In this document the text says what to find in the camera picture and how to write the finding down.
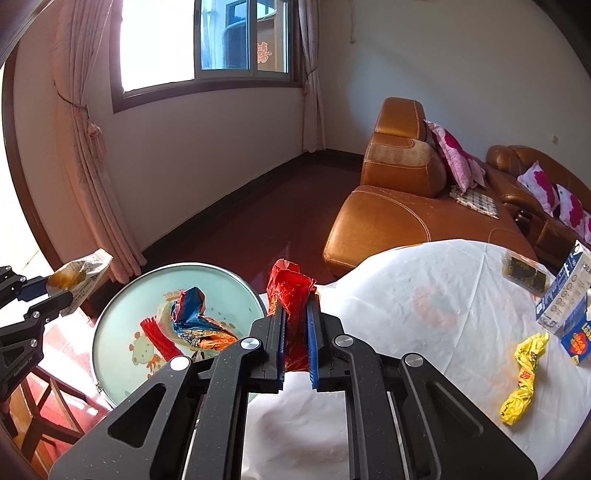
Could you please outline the white orange-print snack wrapper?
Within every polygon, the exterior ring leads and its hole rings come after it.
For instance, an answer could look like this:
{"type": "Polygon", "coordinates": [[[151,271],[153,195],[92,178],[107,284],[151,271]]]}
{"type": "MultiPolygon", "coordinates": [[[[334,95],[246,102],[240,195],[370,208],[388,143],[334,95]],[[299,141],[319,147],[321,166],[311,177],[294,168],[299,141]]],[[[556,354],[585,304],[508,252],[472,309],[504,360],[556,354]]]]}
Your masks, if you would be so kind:
{"type": "Polygon", "coordinates": [[[64,317],[74,313],[92,293],[113,257],[103,249],[83,258],[70,261],[47,278],[46,289],[50,296],[70,292],[71,302],[59,314],[64,317]]]}

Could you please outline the blue orange wrapper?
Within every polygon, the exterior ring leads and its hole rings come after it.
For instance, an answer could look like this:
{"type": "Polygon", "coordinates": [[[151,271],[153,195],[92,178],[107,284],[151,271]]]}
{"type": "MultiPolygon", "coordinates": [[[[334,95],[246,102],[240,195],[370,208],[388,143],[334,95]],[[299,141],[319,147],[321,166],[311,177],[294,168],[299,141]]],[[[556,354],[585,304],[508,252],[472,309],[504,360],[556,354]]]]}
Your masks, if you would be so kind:
{"type": "Polygon", "coordinates": [[[221,352],[238,341],[224,324],[205,315],[205,295],[198,287],[184,290],[170,307],[175,334],[195,349],[221,352]]]}

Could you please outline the red orange wrapper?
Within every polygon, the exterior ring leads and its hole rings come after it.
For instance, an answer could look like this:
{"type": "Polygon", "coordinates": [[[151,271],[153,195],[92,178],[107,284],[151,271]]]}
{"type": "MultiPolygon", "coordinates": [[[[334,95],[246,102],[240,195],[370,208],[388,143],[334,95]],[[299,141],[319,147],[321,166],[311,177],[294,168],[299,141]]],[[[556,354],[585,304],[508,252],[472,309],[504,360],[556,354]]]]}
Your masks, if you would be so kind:
{"type": "Polygon", "coordinates": [[[276,313],[278,306],[287,314],[284,346],[286,371],[308,370],[308,320],[305,307],[308,297],[315,291],[315,279],[301,273],[297,263],[278,259],[271,267],[266,286],[269,314],[276,313]]]}

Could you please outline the mint green trash bin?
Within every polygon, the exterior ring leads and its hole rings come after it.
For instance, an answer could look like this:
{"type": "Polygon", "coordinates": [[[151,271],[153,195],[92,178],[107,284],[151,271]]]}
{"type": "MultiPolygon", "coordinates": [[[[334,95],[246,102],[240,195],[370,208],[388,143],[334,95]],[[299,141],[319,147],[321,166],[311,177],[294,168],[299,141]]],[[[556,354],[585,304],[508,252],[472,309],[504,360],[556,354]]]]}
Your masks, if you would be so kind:
{"type": "Polygon", "coordinates": [[[100,314],[91,357],[97,389],[115,407],[173,357],[211,358],[265,316],[259,295],[235,273],[204,263],[160,267],[100,314]]]}

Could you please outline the wooden chair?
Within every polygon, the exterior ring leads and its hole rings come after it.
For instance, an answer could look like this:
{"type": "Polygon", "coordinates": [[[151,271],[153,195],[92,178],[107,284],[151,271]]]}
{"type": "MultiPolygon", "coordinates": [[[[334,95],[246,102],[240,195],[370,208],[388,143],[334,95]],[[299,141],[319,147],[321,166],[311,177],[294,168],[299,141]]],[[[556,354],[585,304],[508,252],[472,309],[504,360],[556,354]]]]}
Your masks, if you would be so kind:
{"type": "Polygon", "coordinates": [[[46,479],[55,461],[109,412],[100,401],[87,360],[45,360],[9,402],[13,443],[46,479]]]}

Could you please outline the red corrugated strip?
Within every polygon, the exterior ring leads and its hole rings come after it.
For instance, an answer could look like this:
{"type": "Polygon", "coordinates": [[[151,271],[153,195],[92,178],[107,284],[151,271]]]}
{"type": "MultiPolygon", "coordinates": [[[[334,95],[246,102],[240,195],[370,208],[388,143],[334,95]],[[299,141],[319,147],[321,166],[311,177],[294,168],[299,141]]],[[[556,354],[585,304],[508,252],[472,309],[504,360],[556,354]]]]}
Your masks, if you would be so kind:
{"type": "Polygon", "coordinates": [[[183,355],[183,353],[176,347],[176,344],[168,339],[160,330],[154,317],[145,318],[139,323],[139,325],[145,336],[166,362],[183,355]]]}

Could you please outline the blue Look milk carton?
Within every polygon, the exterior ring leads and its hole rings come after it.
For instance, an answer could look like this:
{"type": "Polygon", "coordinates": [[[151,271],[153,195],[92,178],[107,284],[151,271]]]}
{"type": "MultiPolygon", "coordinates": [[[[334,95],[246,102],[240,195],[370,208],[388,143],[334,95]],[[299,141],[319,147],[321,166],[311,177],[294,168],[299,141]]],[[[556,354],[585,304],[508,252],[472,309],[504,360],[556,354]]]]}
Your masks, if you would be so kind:
{"type": "Polygon", "coordinates": [[[571,361],[579,365],[590,355],[590,343],[590,294],[586,293],[563,325],[561,345],[571,361]]]}

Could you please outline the white tall milk carton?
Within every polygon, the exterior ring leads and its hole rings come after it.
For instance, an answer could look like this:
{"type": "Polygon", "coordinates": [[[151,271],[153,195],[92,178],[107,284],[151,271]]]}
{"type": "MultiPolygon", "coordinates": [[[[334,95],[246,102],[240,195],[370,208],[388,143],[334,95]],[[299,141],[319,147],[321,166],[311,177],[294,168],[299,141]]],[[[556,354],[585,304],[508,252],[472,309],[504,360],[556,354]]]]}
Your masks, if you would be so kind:
{"type": "Polygon", "coordinates": [[[536,304],[536,322],[559,332],[590,288],[590,249],[576,241],[548,291],[536,304]]]}

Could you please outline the orange leather chaise sofa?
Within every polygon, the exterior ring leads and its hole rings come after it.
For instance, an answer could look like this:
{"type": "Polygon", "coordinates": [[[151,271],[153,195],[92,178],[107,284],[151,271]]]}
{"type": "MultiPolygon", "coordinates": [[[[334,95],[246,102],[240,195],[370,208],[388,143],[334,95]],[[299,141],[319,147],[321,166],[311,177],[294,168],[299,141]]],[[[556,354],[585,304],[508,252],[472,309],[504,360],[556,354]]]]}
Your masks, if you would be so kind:
{"type": "Polygon", "coordinates": [[[389,97],[363,156],[361,182],[332,225],[324,261],[341,277],[372,255],[425,242],[466,239],[536,257],[509,211],[488,184],[496,216],[461,205],[453,175],[433,144],[420,102],[389,97]]]}

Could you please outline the checkered cloth on sofa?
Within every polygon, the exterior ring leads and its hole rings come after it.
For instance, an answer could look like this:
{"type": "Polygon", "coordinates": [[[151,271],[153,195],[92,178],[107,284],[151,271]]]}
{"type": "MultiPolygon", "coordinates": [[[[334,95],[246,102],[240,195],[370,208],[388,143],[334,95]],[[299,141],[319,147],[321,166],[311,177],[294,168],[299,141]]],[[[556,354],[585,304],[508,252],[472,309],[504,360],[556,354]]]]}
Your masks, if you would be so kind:
{"type": "Polygon", "coordinates": [[[460,205],[476,211],[488,217],[499,219],[498,208],[495,200],[475,190],[468,190],[462,193],[457,186],[453,186],[449,193],[460,205]]]}

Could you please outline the pink pillow on chaise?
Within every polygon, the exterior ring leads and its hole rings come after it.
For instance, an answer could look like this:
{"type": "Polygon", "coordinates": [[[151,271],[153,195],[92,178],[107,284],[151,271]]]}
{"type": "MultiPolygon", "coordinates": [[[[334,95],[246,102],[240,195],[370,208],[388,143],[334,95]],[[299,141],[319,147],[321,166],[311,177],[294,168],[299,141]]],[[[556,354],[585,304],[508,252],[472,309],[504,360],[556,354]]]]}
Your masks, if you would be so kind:
{"type": "Polygon", "coordinates": [[[485,172],[480,161],[467,153],[447,129],[429,120],[425,120],[425,124],[445,157],[461,193],[464,194],[477,186],[485,187],[485,172]]]}

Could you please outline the pink white cushion middle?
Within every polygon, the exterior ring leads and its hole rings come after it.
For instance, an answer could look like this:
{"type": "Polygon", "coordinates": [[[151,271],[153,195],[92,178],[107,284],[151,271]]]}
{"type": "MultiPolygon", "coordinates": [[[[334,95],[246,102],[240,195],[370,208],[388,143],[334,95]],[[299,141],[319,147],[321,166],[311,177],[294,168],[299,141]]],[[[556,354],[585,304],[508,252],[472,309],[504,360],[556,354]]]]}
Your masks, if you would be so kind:
{"type": "Polygon", "coordinates": [[[559,197],[559,220],[583,238],[585,210],[582,202],[564,186],[557,184],[556,189],[559,197]]]}

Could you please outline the pink white cushion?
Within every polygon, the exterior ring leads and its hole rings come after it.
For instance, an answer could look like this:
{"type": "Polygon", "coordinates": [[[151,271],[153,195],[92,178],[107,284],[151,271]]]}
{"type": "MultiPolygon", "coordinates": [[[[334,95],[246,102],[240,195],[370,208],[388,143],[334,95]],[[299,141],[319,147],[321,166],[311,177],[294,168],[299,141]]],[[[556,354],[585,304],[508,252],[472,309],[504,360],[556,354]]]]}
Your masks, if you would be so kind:
{"type": "Polygon", "coordinates": [[[591,246],[591,214],[587,211],[584,211],[583,215],[583,237],[586,244],[591,246]]]}
{"type": "Polygon", "coordinates": [[[583,238],[585,210],[582,202],[564,186],[557,184],[556,189],[559,197],[559,220],[583,238]]]}
{"type": "Polygon", "coordinates": [[[554,214],[559,205],[558,193],[538,162],[518,176],[517,181],[536,198],[546,214],[554,214]]]}

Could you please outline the pink white cushion right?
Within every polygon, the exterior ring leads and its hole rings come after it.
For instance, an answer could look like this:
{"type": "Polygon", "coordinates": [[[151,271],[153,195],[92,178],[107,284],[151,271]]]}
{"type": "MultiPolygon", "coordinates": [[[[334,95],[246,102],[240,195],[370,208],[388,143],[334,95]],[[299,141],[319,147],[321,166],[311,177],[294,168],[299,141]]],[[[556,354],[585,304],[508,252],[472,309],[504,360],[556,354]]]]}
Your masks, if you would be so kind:
{"type": "Polygon", "coordinates": [[[583,237],[586,244],[591,246],[591,214],[587,211],[584,211],[583,215],[583,237]]]}

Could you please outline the pink right curtain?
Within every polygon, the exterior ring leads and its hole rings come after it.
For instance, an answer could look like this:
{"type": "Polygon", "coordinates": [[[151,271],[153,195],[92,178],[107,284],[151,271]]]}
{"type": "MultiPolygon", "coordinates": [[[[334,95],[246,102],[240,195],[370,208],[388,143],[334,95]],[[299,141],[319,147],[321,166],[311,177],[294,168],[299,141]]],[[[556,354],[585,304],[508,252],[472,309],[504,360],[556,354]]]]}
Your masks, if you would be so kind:
{"type": "Polygon", "coordinates": [[[304,53],[303,151],[325,150],[325,116],[320,71],[320,2],[297,2],[304,53]]]}

